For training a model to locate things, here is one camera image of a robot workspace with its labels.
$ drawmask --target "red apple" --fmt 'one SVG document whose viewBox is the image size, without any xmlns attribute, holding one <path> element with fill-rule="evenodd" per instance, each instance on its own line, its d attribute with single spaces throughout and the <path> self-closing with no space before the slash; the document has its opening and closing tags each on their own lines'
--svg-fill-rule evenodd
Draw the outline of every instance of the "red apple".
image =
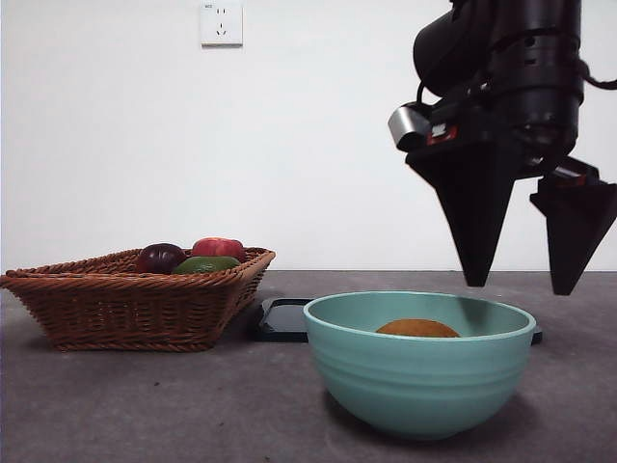
<svg viewBox="0 0 617 463">
<path fill-rule="evenodd" d="M 191 256 L 231 256 L 244 262 L 247 255 L 237 239 L 202 238 L 193 245 Z"/>
<path fill-rule="evenodd" d="M 162 273 L 169 275 L 186 260 L 187 256 L 179 247 L 169 243 L 150 244 L 137 256 L 137 273 Z"/>
</svg>

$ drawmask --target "white wall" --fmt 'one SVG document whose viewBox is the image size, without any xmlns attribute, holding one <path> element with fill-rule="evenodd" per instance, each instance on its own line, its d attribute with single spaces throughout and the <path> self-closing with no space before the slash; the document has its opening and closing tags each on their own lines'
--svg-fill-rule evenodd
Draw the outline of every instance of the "white wall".
<svg viewBox="0 0 617 463">
<path fill-rule="evenodd" d="M 387 127 L 446 0 L 246 0 L 245 46 L 201 49 L 199 0 L 2 3 L 2 268 L 207 235 L 272 268 L 459 269 L 433 190 Z M 602 79 L 617 2 L 583 2 Z M 576 157 L 617 180 L 617 94 L 587 88 Z M 547 269 L 519 182 L 494 270 Z M 617 226 L 589 269 L 617 270 Z"/>
</svg>

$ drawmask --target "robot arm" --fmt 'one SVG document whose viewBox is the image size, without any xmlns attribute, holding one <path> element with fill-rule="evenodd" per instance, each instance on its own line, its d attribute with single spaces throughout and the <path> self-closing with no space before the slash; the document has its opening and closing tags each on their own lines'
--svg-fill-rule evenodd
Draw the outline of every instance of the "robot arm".
<svg viewBox="0 0 617 463">
<path fill-rule="evenodd" d="M 451 0 L 414 45 L 415 102 L 389 119 L 406 163 L 436 190 L 468 285 L 483 286 L 517 179 L 547 218 L 555 294 L 570 294 L 617 217 L 617 185 L 569 156 L 583 81 L 580 0 Z M 421 101 L 427 88 L 441 99 Z"/>
</svg>

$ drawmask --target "cable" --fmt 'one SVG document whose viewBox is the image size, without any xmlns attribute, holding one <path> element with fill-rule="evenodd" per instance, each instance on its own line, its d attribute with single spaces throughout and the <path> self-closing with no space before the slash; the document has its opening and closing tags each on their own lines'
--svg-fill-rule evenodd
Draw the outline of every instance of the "cable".
<svg viewBox="0 0 617 463">
<path fill-rule="evenodd" d="M 589 66 L 582 60 L 577 61 L 577 71 L 581 75 L 585 81 L 594 87 L 598 87 L 603 90 L 617 90 L 617 79 L 615 80 L 605 80 L 603 82 L 596 80 L 591 76 L 591 72 L 589 70 Z"/>
</svg>

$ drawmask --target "bowl rim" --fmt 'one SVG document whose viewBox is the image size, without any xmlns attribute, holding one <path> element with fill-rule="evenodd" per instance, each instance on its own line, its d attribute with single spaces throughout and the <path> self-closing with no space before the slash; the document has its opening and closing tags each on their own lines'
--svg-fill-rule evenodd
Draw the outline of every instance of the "bowl rim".
<svg viewBox="0 0 617 463">
<path fill-rule="evenodd" d="M 430 296 L 445 296 L 445 297 L 455 297 L 457 299 L 466 299 L 470 301 L 482 301 L 488 302 L 490 304 L 495 304 L 497 306 L 501 306 L 510 311 L 520 313 L 527 319 L 527 324 L 523 326 L 523 328 L 519 328 L 514 331 L 506 331 L 505 333 L 495 333 L 493 335 L 481 335 L 481 336 L 465 336 L 460 338 L 433 338 L 433 337 L 424 337 L 424 336 L 403 336 L 403 335 L 389 335 L 386 333 L 376 333 L 372 331 L 363 331 L 357 330 L 355 328 L 348 328 L 346 326 L 335 325 L 334 323 L 330 323 L 328 321 L 324 321 L 321 318 L 317 318 L 315 315 L 310 313 L 310 309 L 319 304 L 320 302 L 329 300 L 329 299 L 338 299 L 341 297 L 354 296 L 360 294 L 412 294 L 412 295 L 430 295 Z M 516 336 L 525 334 L 527 332 L 532 331 L 536 327 L 536 319 L 528 312 L 523 309 L 519 309 L 518 307 L 511 306 L 509 304 L 504 304 L 502 302 L 492 301 L 490 299 L 484 299 L 479 297 L 468 297 L 461 296 L 458 294 L 449 294 L 445 292 L 430 292 L 430 291 L 403 291 L 403 290 L 383 290 L 383 291 L 353 291 L 353 292 L 341 292 L 338 294 L 330 294 L 323 297 L 318 297 L 313 299 L 308 304 L 306 304 L 303 308 L 304 315 L 307 319 L 314 321 L 319 325 L 326 326 L 328 328 L 334 328 L 341 331 L 346 331 L 349 333 L 361 334 L 361 335 L 369 335 L 377 338 L 384 339 L 398 339 L 398 340 L 430 340 L 434 342 L 466 342 L 470 340 L 503 340 L 508 338 L 514 338 Z"/>
</svg>

